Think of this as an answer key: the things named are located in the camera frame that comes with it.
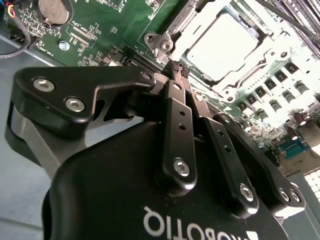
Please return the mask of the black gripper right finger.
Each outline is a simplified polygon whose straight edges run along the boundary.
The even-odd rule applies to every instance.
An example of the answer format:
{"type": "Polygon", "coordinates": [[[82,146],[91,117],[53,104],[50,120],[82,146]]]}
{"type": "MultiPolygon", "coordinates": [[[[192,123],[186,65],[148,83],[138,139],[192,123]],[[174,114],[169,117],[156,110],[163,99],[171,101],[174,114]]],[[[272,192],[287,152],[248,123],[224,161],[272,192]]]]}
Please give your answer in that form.
{"type": "Polygon", "coordinates": [[[206,101],[191,91],[189,69],[180,66],[196,133],[211,151],[213,169],[222,187],[221,196],[232,213],[248,218],[265,205],[276,218],[302,212],[306,203],[300,190],[258,149],[253,141],[224,113],[212,115],[206,101]]]}

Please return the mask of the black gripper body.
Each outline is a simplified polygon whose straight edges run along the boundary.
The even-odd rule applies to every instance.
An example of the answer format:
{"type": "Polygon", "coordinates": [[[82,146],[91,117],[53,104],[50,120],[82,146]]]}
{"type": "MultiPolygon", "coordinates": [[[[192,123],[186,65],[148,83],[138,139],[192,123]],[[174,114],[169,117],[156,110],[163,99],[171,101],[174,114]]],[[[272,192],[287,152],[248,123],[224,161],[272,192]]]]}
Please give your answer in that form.
{"type": "Polygon", "coordinates": [[[286,240],[263,204],[238,218],[220,194],[215,156],[195,141],[198,179],[184,196],[156,183],[157,123],[140,123],[67,159],[42,206],[46,240],[286,240]]]}

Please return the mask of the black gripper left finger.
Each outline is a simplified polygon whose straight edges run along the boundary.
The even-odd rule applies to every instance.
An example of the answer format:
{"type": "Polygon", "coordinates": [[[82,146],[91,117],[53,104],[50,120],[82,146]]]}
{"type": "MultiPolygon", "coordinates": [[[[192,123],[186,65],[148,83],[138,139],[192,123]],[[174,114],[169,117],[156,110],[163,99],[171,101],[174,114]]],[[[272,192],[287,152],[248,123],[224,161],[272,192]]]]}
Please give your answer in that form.
{"type": "Polygon", "coordinates": [[[197,182],[192,109],[179,72],[139,66],[28,67],[13,76],[5,130],[9,146],[53,176],[85,149],[85,133],[142,117],[158,123],[158,183],[185,195],[197,182]]]}

